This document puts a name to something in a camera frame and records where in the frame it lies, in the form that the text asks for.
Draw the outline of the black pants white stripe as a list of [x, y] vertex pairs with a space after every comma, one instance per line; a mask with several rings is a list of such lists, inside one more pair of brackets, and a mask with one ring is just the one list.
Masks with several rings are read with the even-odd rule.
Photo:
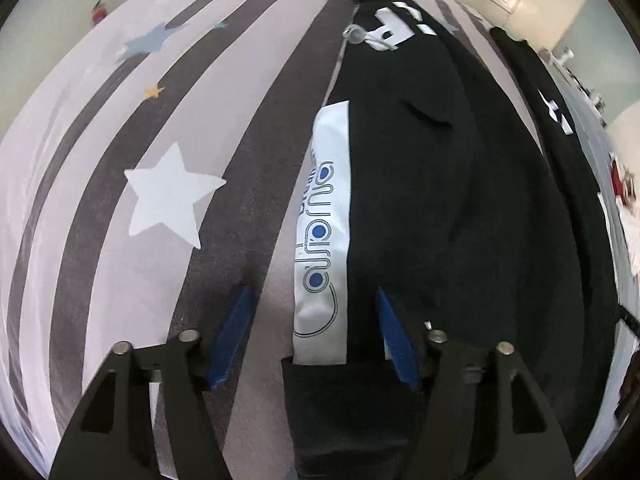
[[297, 473], [401, 479], [419, 399], [387, 354], [380, 292], [411, 338], [431, 325], [477, 348], [513, 344], [568, 446], [584, 302], [544, 155], [491, 73], [416, 2], [354, 1], [297, 226], [282, 363]]

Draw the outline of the black clothes pile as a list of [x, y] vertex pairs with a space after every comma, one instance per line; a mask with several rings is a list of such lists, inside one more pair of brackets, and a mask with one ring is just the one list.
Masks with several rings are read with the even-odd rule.
[[577, 249], [585, 307], [584, 350], [577, 414], [567, 424], [573, 456], [585, 447], [600, 411], [614, 354], [616, 325], [624, 317], [615, 284], [614, 260], [599, 198], [600, 185], [582, 151], [561, 91], [544, 62], [525, 40], [493, 27], [490, 36], [508, 63], [535, 121], [554, 180], [565, 202]]

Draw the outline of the striped star bed sheet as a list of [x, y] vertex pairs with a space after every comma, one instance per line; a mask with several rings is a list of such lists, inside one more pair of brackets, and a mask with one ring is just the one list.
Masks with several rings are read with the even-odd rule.
[[[459, 0], [412, 1], [491, 73], [550, 168], [490, 36], [497, 25]], [[588, 24], [595, 1], [550, 50], [569, 47], [567, 66], [589, 89], [592, 70], [622, 72], [619, 46], [639, 45], [612, 9]], [[356, 9], [354, 0], [129, 0], [44, 78], [1, 143], [3, 478], [53, 479], [65, 430], [116, 342], [152, 347], [184, 330], [211, 340], [248, 286], [253, 325], [228, 379], [204, 393], [207, 415], [228, 479], [303, 479], [282, 375], [294, 350], [297, 226], [314, 118]], [[633, 479], [639, 278], [612, 187], [610, 108], [603, 128], [544, 66], [600, 185], [624, 305], [596, 426], [572, 455], [572, 479]], [[157, 382], [150, 402], [159, 479], [180, 479]]]

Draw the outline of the white red garment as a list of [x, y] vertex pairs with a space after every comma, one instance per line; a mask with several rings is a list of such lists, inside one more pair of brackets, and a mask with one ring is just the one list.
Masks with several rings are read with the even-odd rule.
[[636, 176], [613, 152], [610, 153], [610, 168], [616, 206], [627, 244], [631, 275], [634, 278], [638, 278], [640, 268], [640, 221]]

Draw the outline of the white bedside table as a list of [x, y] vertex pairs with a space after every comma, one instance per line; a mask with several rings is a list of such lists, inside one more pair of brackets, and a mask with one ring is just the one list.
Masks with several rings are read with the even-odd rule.
[[606, 121], [603, 117], [605, 104], [602, 96], [596, 90], [589, 89], [567, 66], [567, 63], [575, 57], [574, 52], [570, 50], [569, 47], [565, 47], [559, 56], [555, 56], [549, 49], [540, 49], [538, 51], [538, 56], [547, 65], [554, 67], [568, 82], [568, 84], [573, 86], [582, 95], [582, 98], [588, 103], [592, 114], [596, 116], [600, 125], [605, 128]]

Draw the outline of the red fire extinguisher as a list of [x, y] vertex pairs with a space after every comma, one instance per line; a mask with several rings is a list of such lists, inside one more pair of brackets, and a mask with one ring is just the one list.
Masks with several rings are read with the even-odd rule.
[[99, 0], [94, 5], [91, 11], [91, 21], [93, 26], [96, 26], [97, 24], [99, 24], [99, 22], [102, 22], [104, 18], [107, 17], [107, 15], [108, 15], [108, 11], [105, 4], [103, 3], [102, 0]]

